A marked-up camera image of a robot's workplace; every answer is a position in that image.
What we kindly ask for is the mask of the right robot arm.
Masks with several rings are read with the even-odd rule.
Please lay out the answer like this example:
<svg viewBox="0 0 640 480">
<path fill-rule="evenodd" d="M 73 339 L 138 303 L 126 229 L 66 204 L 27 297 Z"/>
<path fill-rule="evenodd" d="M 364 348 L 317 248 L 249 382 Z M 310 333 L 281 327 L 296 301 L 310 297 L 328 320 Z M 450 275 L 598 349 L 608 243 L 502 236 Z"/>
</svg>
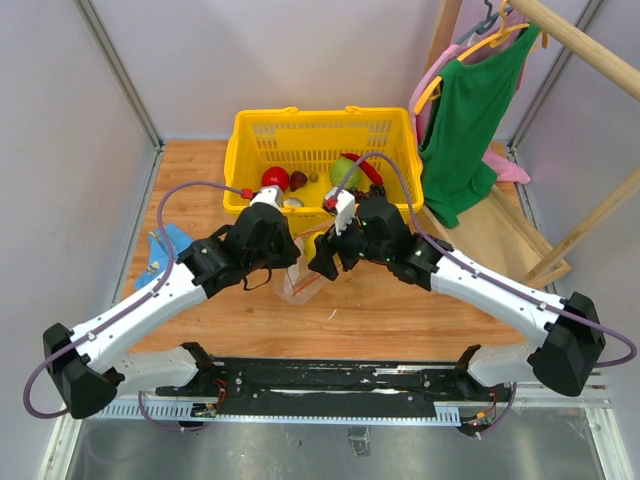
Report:
<svg viewBox="0 0 640 480">
<path fill-rule="evenodd" d="M 577 397 L 606 345 L 589 297 L 575 292 L 562 298 L 497 274 L 409 228 L 382 197 L 338 202 L 334 225 L 314 237 L 311 249 L 309 269 L 329 280 L 367 260 L 406 284 L 461 300 L 520 332 L 523 343 L 474 345 L 464 352 L 452 378 L 455 392 L 466 400 L 501 383 L 533 380 Z"/>
</svg>

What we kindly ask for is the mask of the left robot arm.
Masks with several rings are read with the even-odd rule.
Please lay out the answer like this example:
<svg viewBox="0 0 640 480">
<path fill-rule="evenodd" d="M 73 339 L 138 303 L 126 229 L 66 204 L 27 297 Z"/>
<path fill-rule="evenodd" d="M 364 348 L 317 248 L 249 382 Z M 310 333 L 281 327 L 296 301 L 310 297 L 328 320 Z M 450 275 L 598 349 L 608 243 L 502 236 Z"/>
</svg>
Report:
<svg viewBox="0 0 640 480">
<path fill-rule="evenodd" d="M 103 314 L 43 335 L 49 376 L 75 419 L 90 417 L 120 395 L 157 388 L 186 389 L 200 396 L 214 383 L 212 357 L 196 342 L 154 354 L 128 349 L 179 313 L 222 290 L 246 285 L 260 269 L 274 271 L 300 255 L 279 209 L 256 203 L 236 222 L 193 241 L 155 281 Z"/>
</svg>

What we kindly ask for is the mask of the clear zip top bag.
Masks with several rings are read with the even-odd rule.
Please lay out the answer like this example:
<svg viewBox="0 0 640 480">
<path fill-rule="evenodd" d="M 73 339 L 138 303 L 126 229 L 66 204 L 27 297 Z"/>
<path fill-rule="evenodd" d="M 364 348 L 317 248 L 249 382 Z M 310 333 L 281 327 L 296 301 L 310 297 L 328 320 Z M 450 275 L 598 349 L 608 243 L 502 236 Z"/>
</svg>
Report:
<svg viewBox="0 0 640 480">
<path fill-rule="evenodd" d="M 304 243 L 310 233 L 299 235 L 294 239 L 295 245 L 301 252 L 296 263 L 285 270 L 278 270 L 274 276 L 274 293 L 292 305 L 306 303 L 327 283 L 323 276 L 308 268 L 304 255 Z"/>
</svg>

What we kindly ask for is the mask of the yellow lemon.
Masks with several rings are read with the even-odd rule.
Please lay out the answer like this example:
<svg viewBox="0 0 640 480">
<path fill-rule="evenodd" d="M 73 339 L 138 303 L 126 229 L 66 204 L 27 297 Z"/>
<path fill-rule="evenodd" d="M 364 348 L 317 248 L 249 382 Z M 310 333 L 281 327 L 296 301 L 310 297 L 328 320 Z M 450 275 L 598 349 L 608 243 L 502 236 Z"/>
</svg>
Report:
<svg viewBox="0 0 640 480">
<path fill-rule="evenodd" d="M 318 237 L 321 237 L 322 233 L 320 231 L 315 231 L 310 233 L 304 243 L 304 255 L 305 259 L 308 263 L 310 263 L 316 256 L 317 247 L 315 241 Z"/>
</svg>

